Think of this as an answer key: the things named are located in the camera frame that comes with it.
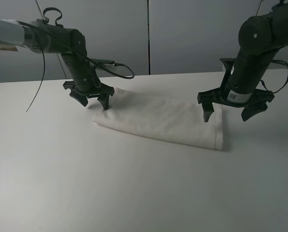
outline white table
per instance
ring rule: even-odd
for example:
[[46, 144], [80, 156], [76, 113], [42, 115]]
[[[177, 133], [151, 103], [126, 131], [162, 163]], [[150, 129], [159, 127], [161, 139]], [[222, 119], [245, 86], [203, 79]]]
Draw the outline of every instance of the white table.
[[[268, 88], [286, 70], [269, 70]], [[223, 72], [103, 78], [196, 102]], [[223, 151], [98, 126], [63, 81], [0, 84], [0, 232], [288, 232], [288, 86], [247, 122], [224, 107]]]

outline folded towel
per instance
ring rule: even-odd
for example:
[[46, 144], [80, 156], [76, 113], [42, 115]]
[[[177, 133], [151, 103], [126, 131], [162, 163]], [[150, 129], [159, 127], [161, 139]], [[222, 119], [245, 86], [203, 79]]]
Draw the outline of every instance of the folded towel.
[[112, 129], [169, 142], [222, 149], [221, 106], [210, 120], [202, 106], [115, 88], [110, 108], [95, 112], [93, 121]]

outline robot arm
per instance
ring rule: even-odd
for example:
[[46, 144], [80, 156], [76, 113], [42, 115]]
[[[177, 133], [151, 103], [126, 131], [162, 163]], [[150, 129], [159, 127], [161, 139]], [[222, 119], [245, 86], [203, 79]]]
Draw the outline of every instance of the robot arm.
[[204, 121], [214, 112], [213, 102], [244, 107], [243, 121], [267, 109], [271, 91], [256, 89], [276, 53], [288, 46], [288, 3], [274, 6], [266, 15], [250, 17], [239, 32], [240, 51], [236, 59], [221, 59], [226, 68], [220, 88], [201, 92]]
[[[98, 98], [104, 110], [109, 107], [109, 96], [113, 96], [114, 88], [109, 87], [99, 80], [96, 69], [99, 67], [111, 74], [131, 79], [134, 73], [123, 64], [116, 64], [112, 60], [88, 59], [85, 37], [76, 29], [65, 29], [57, 21], [62, 18], [62, 13], [56, 19], [56, 25], [49, 25], [45, 17], [47, 11], [58, 11], [57, 8], [46, 8], [43, 11], [44, 19], [37, 19], [31, 24], [23, 22], [8, 22], [0, 20], [0, 46], [22, 45], [35, 53], [61, 54], [66, 66], [72, 74], [73, 81], [63, 84], [65, 89], [70, 89], [70, 96], [78, 100], [83, 106], [88, 104], [88, 98]], [[133, 74], [124, 77], [107, 70], [110, 66], [125, 66]]]

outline sticker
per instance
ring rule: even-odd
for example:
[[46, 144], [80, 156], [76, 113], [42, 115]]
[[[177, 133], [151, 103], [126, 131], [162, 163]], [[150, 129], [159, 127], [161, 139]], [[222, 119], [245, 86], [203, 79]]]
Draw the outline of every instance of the sticker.
[[16, 20], [0, 20], [0, 41], [22, 45], [25, 41], [25, 31]]
[[251, 95], [252, 93], [240, 94], [231, 90], [227, 97], [227, 100], [232, 103], [246, 103], [250, 99]]
[[234, 65], [232, 66], [232, 69], [231, 69], [231, 75], [233, 74], [234, 72]]

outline wire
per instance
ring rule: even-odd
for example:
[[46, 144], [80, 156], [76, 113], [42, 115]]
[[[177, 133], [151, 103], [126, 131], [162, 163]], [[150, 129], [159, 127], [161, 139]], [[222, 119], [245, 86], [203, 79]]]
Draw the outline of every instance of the wire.
[[41, 44], [41, 41], [40, 41], [40, 38], [38, 36], [38, 34], [36, 33], [36, 31], [34, 29], [32, 29], [32, 31], [34, 32], [35, 36], [36, 36], [36, 39], [37, 39], [37, 42], [38, 44], [40, 45], [40, 50], [42, 52], [42, 56], [43, 56], [43, 76], [42, 76], [42, 79], [41, 79], [41, 83], [39, 85], [39, 88], [36, 92], [36, 95], [34, 95], [34, 98], [32, 99], [32, 102], [30, 103], [30, 106], [28, 107], [28, 109], [26, 110], [26, 112], [28, 112], [28, 110], [30, 109], [31, 105], [33, 104], [34, 100], [36, 99], [38, 93], [39, 93], [39, 90], [41, 88], [41, 85], [42, 85], [42, 82], [43, 82], [43, 79], [44, 79], [44, 75], [45, 75], [45, 56], [44, 56], [44, 51], [43, 51], [43, 48], [42, 48], [42, 44]]
[[[283, 60], [273, 60], [272, 63], [285, 65], [285, 66], [287, 66], [287, 69], [288, 69], [288, 63], [285, 62], [285, 61], [283, 61]], [[269, 91], [269, 90], [267, 89], [267, 87], [265, 86], [265, 83], [264, 83], [263, 80], [261, 80], [261, 84], [262, 84], [262, 86], [263, 86], [267, 91]], [[281, 91], [287, 84], [288, 84], [288, 75], [287, 75], [287, 79], [286, 79], [285, 84], [284, 84], [278, 91], [273, 92], [273, 93], [278, 93], [278, 92]]]
[[81, 56], [82, 58], [88, 60], [89, 62], [93, 63], [94, 65], [96, 65], [97, 67], [101, 68], [102, 70], [106, 71], [107, 73], [111, 74], [111, 75], [114, 75], [114, 76], [117, 76], [117, 77], [120, 77], [120, 78], [123, 78], [123, 79], [132, 79], [134, 78], [135, 74], [134, 72], [131, 70], [131, 68], [129, 68], [127, 65], [125, 64], [120, 64], [120, 63], [116, 63], [114, 64], [115, 66], [123, 66], [125, 68], [127, 68], [131, 73], [132, 73], [132, 76], [122, 76], [122, 75], [119, 75], [115, 72], [112, 72], [108, 69], [106, 69], [105, 67], [103, 67], [102, 65], [100, 65], [99, 63], [93, 61], [92, 59], [88, 58], [87, 56], [83, 55], [82, 53], [80, 53], [79, 51], [75, 50], [74, 48], [72, 48], [71, 46], [67, 45], [66, 43], [64, 43], [60, 38], [56, 37], [55, 35], [52, 35], [51, 33], [45, 31], [45, 30], [42, 30], [34, 25], [31, 25], [29, 23], [24, 23], [24, 22], [20, 22], [18, 21], [19, 24], [23, 25], [23, 26], [26, 26], [26, 27], [29, 27], [29, 28], [32, 28], [32, 29], [35, 29], [35, 30], [38, 30], [38, 31], [41, 31], [42, 33], [46, 34], [46, 35], [49, 35], [50, 37], [52, 37], [53, 39], [57, 40], [59, 43], [61, 43], [62, 45], [64, 45], [66, 48], [68, 48], [70, 51], [76, 53], [77, 55]]

